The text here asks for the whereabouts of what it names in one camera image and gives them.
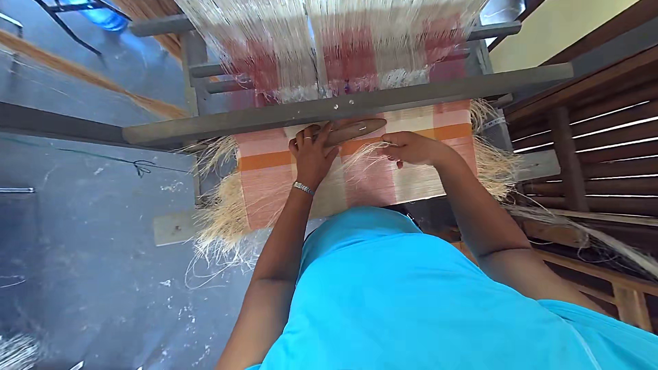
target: right hand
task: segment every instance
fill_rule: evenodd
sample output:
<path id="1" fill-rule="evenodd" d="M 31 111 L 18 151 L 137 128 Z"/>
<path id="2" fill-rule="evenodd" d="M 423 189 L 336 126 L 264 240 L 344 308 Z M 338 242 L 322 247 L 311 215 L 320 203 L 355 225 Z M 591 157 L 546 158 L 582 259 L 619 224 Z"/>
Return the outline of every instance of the right hand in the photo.
<path id="1" fill-rule="evenodd" d="M 397 161 L 399 169 L 402 168 L 403 162 L 413 165 L 436 166 L 440 158 L 440 151 L 445 147 L 445 144 L 441 142 L 410 131 L 384 134 L 382 141 L 394 146 L 379 149 L 379 153 L 386 155 L 390 161 Z"/>

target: orange stripe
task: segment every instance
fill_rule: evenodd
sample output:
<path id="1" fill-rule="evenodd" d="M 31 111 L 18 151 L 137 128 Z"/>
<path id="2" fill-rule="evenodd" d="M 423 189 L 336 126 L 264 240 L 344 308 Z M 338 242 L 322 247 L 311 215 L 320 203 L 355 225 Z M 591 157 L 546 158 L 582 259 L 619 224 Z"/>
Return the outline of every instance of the orange stripe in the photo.
<path id="1" fill-rule="evenodd" d="M 448 140 L 463 138 L 471 135 L 470 123 L 453 124 L 427 130 L 416 131 L 417 134 L 435 140 Z M 351 140 L 342 145 L 340 155 L 353 155 L 365 144 L 379 142 L 380 138 Z M 265 169 L 268 167 L 277 167 L 290 165 L 295 162 L 295 158 L 289 151 L 277 151 L 276 153 L 264 153 L 242 157 L 238 160 L 238 169 L 240 171 L 251 171 Z"/>
<path id="2" fill-rule="evenodd" d="M 242 157 L 238 160 L 239 171 L 251 171 L 292 164 L 292 154 L 289 151 L 277 151 Z"/>
<path id="3" fill-rule="evenodd" d="M 452 124 L 450 126 L 428 128 L 427 130 L 416 131 L 416 133 L 435 140 L 448 140 L 470 136 L 471 129 L 470 123 L 460 123 Z"/>

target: string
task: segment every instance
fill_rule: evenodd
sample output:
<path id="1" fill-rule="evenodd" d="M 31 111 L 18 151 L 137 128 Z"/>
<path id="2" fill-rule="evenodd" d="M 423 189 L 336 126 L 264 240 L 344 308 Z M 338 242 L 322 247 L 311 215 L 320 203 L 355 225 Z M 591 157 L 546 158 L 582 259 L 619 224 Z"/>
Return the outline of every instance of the string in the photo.
<path id="1" fill-rule="evenodd" d="M 153 167 L 153 168 L 156 168 L 156 169 L 176 171 L 176 172 L 190 173 L 187 170 L 184 171 L 184 170 L 179 170 L 179 169 L 172 169 L 172 168 L 169 168 L 169 167 L 158 166 L 154 162 L 147 161 L 145 159 L 138 159 L 137 161 L 129 161 L 129 160 L 123 159 L 123 158 L 111 157 L 109 155 L 102 155 L 102 154 L 92 153 L 92 152 L 84 151 L 84 150 L 64 149 L 64 148 L 59 148 L 59 147 L 52 147 L 50 145 L 41 145 L 41 144 L 36 144 L 36 143 L 24 142 L 22 140 L 12 139 L 12 138 L 0 138 L 0 139 L 5 140 L 7 142 L 13 142 L 13 143 L 17 143 L 17 144 L 32 146 L 32 147 L 44 147 L 44 148 L 47 148 L 47 149 L 55 149 L 55 150 L 60 150 L 60 151 L 70 151 L 70 152 L 73 152 L 73 153 L 89 155 L 91 157 L 109 159 L 111 161 L 116 161 L 116 162 L 121 162 L 121 163 L 129 163 L 129 164 L 135 166 L 135 169 L 137 170 L 137 175 L 139 176 L 139 178 L 142 178 L 144 176 L 144 174 L 151 173 L 151 170 L 148 169 L 148 167 Z"/>

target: woven fabric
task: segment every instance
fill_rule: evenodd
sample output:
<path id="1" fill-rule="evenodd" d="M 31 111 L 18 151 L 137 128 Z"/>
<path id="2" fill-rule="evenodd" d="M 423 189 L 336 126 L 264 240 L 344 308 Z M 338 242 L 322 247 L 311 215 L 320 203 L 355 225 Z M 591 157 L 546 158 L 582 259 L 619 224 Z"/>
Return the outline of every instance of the woven fabric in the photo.
<path id="1" fill-rule="evenodd" d="M 450 145 L 475 173 L 469 109 L 470 101 L 466 100 L 376 115 L 376 118 L 386 119 L 387 124 L 341 145 L 329 175 L 316 191 L 311 218 L 334 215 L 360 205 L 381 207 L 445 194 L 436 170 L 429 166 L 405 164 L 398 169 L 391 161 L 363 159 L 343 170 L 341 164 L 362 145 L 378 142 L 387 132 L 413 131 Z M 306 125 L 235 135 L 238 170 L 251 230 L 270 226 L 283 208 L 297 177 L 295 158 L 288 150 L 288 142 L 304 127 Z"/>

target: left hand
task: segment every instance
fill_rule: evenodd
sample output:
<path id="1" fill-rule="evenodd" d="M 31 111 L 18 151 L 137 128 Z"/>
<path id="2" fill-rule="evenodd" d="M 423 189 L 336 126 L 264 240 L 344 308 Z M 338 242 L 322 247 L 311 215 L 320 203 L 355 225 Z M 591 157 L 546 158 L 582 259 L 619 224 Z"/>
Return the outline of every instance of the left hand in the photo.
<path id="1" fill-rule="evenodd" d="M 317 132 L 320 126 L 311 125 L 299 131 L 288 144 L 288 149 L 297 159 L 297 181 L 308 186 L 312 191 L 318 189 L 338 155 L 338 147 L 324 147 L 331 127 L 331 122 L 324 125 L 318 138 L 313 140 L 313 132 Z"/>

